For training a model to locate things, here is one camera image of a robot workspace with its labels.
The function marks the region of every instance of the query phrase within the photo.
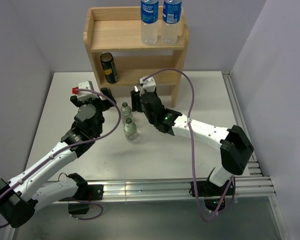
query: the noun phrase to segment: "metal frame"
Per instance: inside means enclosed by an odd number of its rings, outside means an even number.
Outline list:
[[[222,73],[222,76],[223,76],[225,88],[226,88],[226,90],[228,92],[228,95],[229,95],[229,99],[230,99],[230,102],[231,102],[231,107],[232,107],[232,111],[233,111],[233,115],[234,115],[234,119],[236,121],[236,124],[243,128],[243,130],[245,131],[247,137],[250,139],[248,129],[247,129],[247,126],[246,126],[246,123],[245,123],[245,120],[244,120],[244,116],[241,112],[241,108],[240,108],[240,105],[239,105],[239,102],[238,102],[238,99],[237,99],[237,96],[236,96],[236,92],[235,92],[234,86],[232,84],[231,71],[222,71],[221,73]],[[261,172],[256,154],[254,152],[253,152],[251,158],[252,159],[250,159],[250,161],[248,163],[250,175],[255,175],[255,174],[252,174],[251,171],[250,171],[250,169],[252,169],[252,168],[253,168],[253,170],[259,169],[258,172],[260,172],[260,174],[263,175],[262,172]],[[270,201],[270,204],[271,204],[271,209],[272,209],[272,213],[273,213],[277,228],[279,230],[280,237],[281,237],[282,240],[291,240],[291,237],[290,237],[290,234],[289,234],[289,231],[288,231],[288,227],[286,225],[286,222],[285,222],[284,216],[282,214],[282,211],[279,207],[278,200],[277,200],[276,196],[277,196],[277,194],[275,194],[273,196],[269,196],[269,201]]]
[[[229,96],[236,124],[245,131],[250,139],[239,102],[234,91],[230,71],[222,72],[224,84]],[[250,177],[237,177],[235,197],[269,197],[273,215],[283,240],[290,240],[290,235],[283,215],[277,203],[276,192],[269,176],[263,176],[256,155],[253,153],[248,162]],[[89,181],[89,185],[104,185],[103,198],[99,202],[141,202],[194,199],[190,194],[192,179],[165,180],[122,180],[122,181]],[[68,204],[68,201],[54,204]],[[12,240],[15,229],[8,226],[3,239]]]

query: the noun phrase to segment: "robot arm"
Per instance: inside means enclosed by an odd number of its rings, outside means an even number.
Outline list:
[[[199,122],[180,112],[165,108],[156,93],[153,77],[139,80],[131,91],[132,110],[143,112],[149,123],[165,134],[190,138],[189,122],[194,140],[207,144],[220,152],[221,162],[211,172],[208,181],[222,187],[232,175],[242,175],[254,151],[243,129],[231,129]]]
[[[90,81],[80,83],[78,88],[94,90]],[[102,88],[101,92],[116,102],[109,90]],[[77,173],[68,175],[66,180],[42,187],[57,171],[79,158],[95,142],[73,146],[55,156],[53,154],[72,144],[98,138],[103,131],[102,125],[105,122],[102,112],[113,106],[108,100],[101,100],[90,92],[80,91],[77,95],[72,96],[70,101],[79,109],[71,129],[61,138],[61,141],[46,156],[21,174],[9,181],[0,179],[0,195],[19,183],[0,200],[0,213],[13,228],[20,227],[36,211],[55,201],[69,197],[83,199],[89,194],[87,192],[88,183]],[[52,156],[53,158],[45,163],[46,159]],[[31,176],[23,181],[22,178],[29,173],[32,173]]]

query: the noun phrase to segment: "purple cable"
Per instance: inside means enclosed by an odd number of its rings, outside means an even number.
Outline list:
[[[191,115],[191,111],[192,111],[192,108],[194,107],[194,103],[195,103],[195,89],[194,89],[194,85],[192,84],[190,78],[181,70],[179,69],[176,69],[176,68],[164,68],[164,69],[161,69],[153,74],[151,74],[150,76],[147,76],[143,79],[143,81],[153,77],[154,75],[158,74],[158,73],[161,73],[161,72],[164,72],[164,71],[175,71],[175,72],[178,72],[180,74],[182,74],[186,79],[187,81],[189,82],[190,84],[190,88],[191,88],[191,92],[192,92],[192,99],[191,99],[191,105],[190,105],[190,108],[189,108],[189,111],[188,111],[188,114],[187,114],[187,117],[188,119],[190,119],[190,115]],[[195,195],[195,200],[196,200],[196,205],[197,205],[197,208],[198,208],[198,211],[199,211],[199,215],[201,217],[201,219],[208,223],[208,222],[211,222],[214,217],[217,215],[218,213],[218,210],[226,196],[226,193],[231,185],[231,182],[233,182],[233,186],[235,187],[235,179],[234,179],[234,176],[232,176],[230,178],[230,181],[228,182],[220,200],[219,200],[219,203],[215,209],[215,211],[213,212],[213,214],[211,215],[211,217],[209,217],[208,219],[205,218],[204,216],[204,212],[201,208],[201,204],[200,204],[200,200],[199,200],[199,194],[198,194],[198,186],[197,186],[197,178],[196,178],[196,164],[195,164],[195,138],[194,138],[194,131],[191,127],[191,122],[189,121],[188,123],[189,125],[189,131],[190,131],[190,139],[191,139],[191,163],[192,163],[192,177],[193,177],[193,188],[194,188],[194,195]],[[232,199],[230,201],[229,204],[227,204],[227,206],[222,210],[224,211],[232,202],[233,202],[233,199],[234,199],[234,196],[235,196],[235,191],[233,191],[233,195],[232,195]]]
[[[96,94],[97,96],[99,97],[103,97],[105,99],[107,99],[115,108],[116,110],[118,111],[118,114],[119,114],[119,118],[118,118],[118,121],[117,123],[115,124],[114,128],[111,129],[109,132],[107,132],[105,135],[102,135],[98,138],[94,138],[94,139],[90,139],[90,140],[87,140],[87,141],[82,141],[82,142],[78,142],[78,143],[74,143],[74,144],[71,144],[71,145],[68,145],[68,146],[65,146],[63,148],[61,148],[60,150],[56,151],[52,157],[49,156],[47,159],[45,159],[42,163],[40,163],[37,167],[35,167],[32,171],[30,171],[27,175],[25,175],[24,177],[21,178],[22,182],[24,182],[26,179],[28,179],[30,176],[32,176],[36,171],[38,171],[41,167],[43,167],[47,162],[49,162],[51,159],[53,159],[55,156],[57,156],[58,154],[62,153],[63,151],[67,150],[67,149],[70,149],[70,148],[74,148],[74,147],[77,147],[79,145],[83,145],[83,144],[88,144],[88,143],[92,143],[92,142],[95,142],[95,141],[98,141],[98,140],[101,140],[101,139],[104,139],[105,137],[109,136],[110,134],[112,134],[116,129],[117,127],[119,126],[120,122],[121,122],[121,112],[120,112],[120,109],[119,107],[117,106],[117,104],[109,97],[107,97],[106,95],[100,93],[100,92],[96,92],[96,91],[93,91],[93,90],[90,90],[90,89],[77,89],[76,90],[77,92],[90,92],[90,93],[93,93],[93,94]],[[11,186],[10,188],[8,188],[3,194],[0,195],[0,200],[2,198],[4,198],[10,191],[12,191],[15,187],[19,186],[20,183],[17,182],[16,184],[14,184],[13,186]],[[94,218],[92,219],[95,219],[97,217],[99,217],[102,212],[103,212],[103,207],[100,205],[99,207],[101,207],[101,213],[99,213],[97,216],[95,216]],[[5,228],[6,226],[8,226],[9,223],[6,223],[4,225],[1,225],[0,226],[0,229],[2,228]]]

